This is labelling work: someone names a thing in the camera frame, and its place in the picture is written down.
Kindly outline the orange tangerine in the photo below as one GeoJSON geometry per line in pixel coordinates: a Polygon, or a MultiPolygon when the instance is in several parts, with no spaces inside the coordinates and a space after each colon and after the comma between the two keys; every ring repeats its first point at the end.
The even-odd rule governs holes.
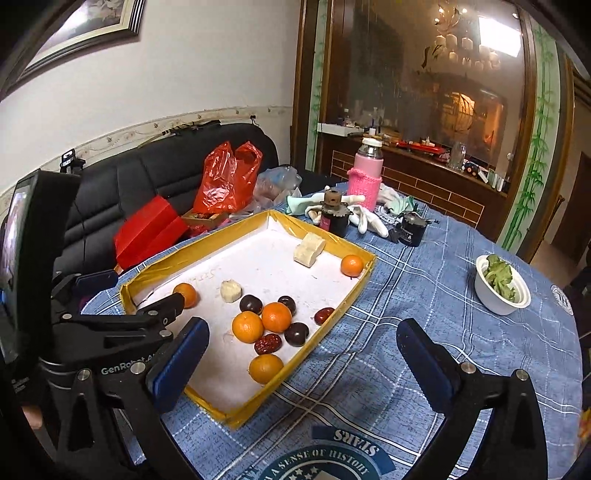
{"type": "Polygon", "coordinates": [[[290,327],[293,322],[293,314],[283,303],[273,302],[263,307],[260,319],[262,319],[264,329],[281,334],[290,327]]]}
{"type": "Polygon", "coordinates": [[[240,312],[232,320],[232,334],[242,343],[253,344],[263,336],[264,327],[259,315],[252,312],[240,312]]]}

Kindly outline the wrinkled red jujube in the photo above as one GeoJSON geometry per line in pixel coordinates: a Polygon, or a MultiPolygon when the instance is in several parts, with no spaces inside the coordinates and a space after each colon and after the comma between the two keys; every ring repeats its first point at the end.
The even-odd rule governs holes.
{"type": "Polygon", "coordinates": [[[254,342],[254,351],[258,355],[273,354],[283,346],[283,339],[276,333],[265,334],[254,342]]]}

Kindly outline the small white food piece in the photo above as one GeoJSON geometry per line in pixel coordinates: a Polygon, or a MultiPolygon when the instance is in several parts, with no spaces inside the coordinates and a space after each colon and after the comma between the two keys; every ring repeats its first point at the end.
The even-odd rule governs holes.
{"type": "Polygon", "coordinates": [[[233,303],[242,298],[242,285],[235,280],[224,280],[221,282],[219,293],[225,303],[233,303]]]}

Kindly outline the large orange in tray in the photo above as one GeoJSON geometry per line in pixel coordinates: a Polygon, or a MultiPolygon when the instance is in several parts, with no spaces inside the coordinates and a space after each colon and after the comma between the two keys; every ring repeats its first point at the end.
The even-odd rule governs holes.
{"type": "Polygon", "coordinates": [[[274,354],[257,356],[249,364],[249,375],[256,383],[266,385],[283,369],[283,360],[274,354]]]}

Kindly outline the blue plaid tablecloth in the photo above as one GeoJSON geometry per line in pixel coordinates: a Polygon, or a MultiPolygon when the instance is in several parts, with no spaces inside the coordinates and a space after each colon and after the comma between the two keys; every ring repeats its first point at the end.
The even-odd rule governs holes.
{"type": "MultiPolygon", "coordinates": [[[[579,336],[562,291],[512,254],[529,307],[497,315],[478,298],[475,261],[500,248],[475,229],[431,209],[422,243],[411,248],[349,229],[343,239],[377,258],[338,323],[237,428],[186,391],[163,417],[173,440],[205,479],[402,479],[426,459],[444,417],[435,412],[397,345],[413,318],[457,364],[501,379],[527,373],[543,421],[542,466],[561,478],[574,462],[582,404],[579,336]]],[[[85,306],[124,315],[119,289],[185,241],[124,274],[85,306]]]]}

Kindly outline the red box on sofa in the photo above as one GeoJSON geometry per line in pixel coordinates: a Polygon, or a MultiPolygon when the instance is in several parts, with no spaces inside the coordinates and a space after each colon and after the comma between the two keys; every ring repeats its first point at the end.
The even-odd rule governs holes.
{"type": "Polygon", "coordinates": [[[115,234],[115,270],[121,273],[168,249],[187,230],[188,226],[172,205],[156,195],[115,234]]]}

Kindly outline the green lettuce leaves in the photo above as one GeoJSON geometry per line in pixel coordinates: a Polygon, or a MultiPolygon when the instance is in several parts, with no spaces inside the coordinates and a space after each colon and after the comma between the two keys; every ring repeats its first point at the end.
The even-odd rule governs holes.
{"type": "Polygon", "coordinates": [[[517,291],[511,285],[513,281],[511,265],[496,254],[487,256],[484,278],[489,286],[507,301],[515,302],[517,291]]]}

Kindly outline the yellow cardboard tray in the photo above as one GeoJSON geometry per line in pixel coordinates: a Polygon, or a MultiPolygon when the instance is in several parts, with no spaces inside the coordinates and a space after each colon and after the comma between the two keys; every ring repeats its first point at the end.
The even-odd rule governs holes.
{"type": "Polygon", "coordinates": [[[237,428],[287,379],[363,291],[377,258],[346,239],[276,211],[224,227],[144,267],[119,289],[136,313],[178,293],[209,340],[185,391],[237,428]]]}

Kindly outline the smooth red jujube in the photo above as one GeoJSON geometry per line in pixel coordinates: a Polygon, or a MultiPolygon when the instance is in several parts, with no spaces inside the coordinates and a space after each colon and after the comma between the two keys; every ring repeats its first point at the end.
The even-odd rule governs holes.
{"type": "Polygon", "coordinates": [[[325,307],[325,308],[318,310],[317,312],[315,312],[315,316],[314,316],[315,323],[318,326],[322,326],[322,324],[325,323],[325,321],[327,321],[332,316],[332,313],[334,313],[334,312],[335,312],[335,309],[332,307],[325,307]]]}

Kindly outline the white cotton gloves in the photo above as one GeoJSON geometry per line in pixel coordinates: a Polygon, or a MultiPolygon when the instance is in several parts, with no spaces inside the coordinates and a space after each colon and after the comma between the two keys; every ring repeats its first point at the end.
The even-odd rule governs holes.
{"type": "MultiPolygon", "coordinates": [[[[325,193],[338,189],[325,186],[324,190],[308,196],[287,196],[286,213],[291,216],[307,217],[317,227],[329,230],[328,207],[325,207],[325,193]]],[[[373,210],[363,206],[361,195],[342,196],[341,205],[346,208],[345,218],[360,234],[368,231],[387,238],[389,231],[400,222],[406,213],[414,212],[417,204],[412,196],[404,196],[393,188],[381,184],[377,204],[373,210]]]]}

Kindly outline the wooden sideboard cabinet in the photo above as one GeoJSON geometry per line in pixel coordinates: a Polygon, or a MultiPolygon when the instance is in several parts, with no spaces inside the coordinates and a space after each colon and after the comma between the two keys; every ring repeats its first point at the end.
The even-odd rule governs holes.
{"type": "MultiPolygon", "coordinates": [[[[348,178],[360,145],[356,138],[322,134],[318,143],[320,172],[348,178]]],[[[505,193],[478,178],[404,150],[385,147],[383,155],[381,177],[386,185],[476,228],[492,241],[499,238],[505,219],[505,193]]]]}

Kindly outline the red plastic bag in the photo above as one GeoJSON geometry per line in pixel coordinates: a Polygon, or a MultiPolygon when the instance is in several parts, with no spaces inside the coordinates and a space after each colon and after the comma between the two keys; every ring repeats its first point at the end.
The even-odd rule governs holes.
{"type": "Polygon", "coordinates": [[[192,210],[200,215],[235,213],[252,200],[263,152],[245,142],[233,149],[229,141],[214,148],[204,161],[204,173],[192,210]]]}

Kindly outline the pink thermos bottle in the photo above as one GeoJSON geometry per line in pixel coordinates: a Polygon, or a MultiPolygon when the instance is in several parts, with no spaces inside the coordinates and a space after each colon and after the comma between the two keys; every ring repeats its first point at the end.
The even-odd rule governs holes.
{"type": "Polygon", "coordinates": [[[349,169],[349,195],[363,195],[363,207],[374,211],[382,183],[384,155],[383,143],[373,137],[363,138],[362,145],[356,151],[353,168],[349,169]]]}

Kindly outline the glass jug on sideboard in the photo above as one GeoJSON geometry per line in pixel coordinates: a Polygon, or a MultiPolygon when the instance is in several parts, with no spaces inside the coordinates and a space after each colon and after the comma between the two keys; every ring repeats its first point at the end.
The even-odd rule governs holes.
{"type": "Polygon", "coordinates": [[[466,145],[460,141],[457,141],[452,147],[448,166],[455,171],[461,172],[463,170],[466,153],[466,145]]]}

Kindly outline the framed wall picture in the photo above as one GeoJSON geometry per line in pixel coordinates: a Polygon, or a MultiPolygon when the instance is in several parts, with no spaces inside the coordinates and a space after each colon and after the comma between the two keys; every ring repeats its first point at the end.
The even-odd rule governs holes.
{"type": "Polygon", "coordinates": [[[136,37],[143,1],[3,1],[1,96],[87,48],[136,37]]]}

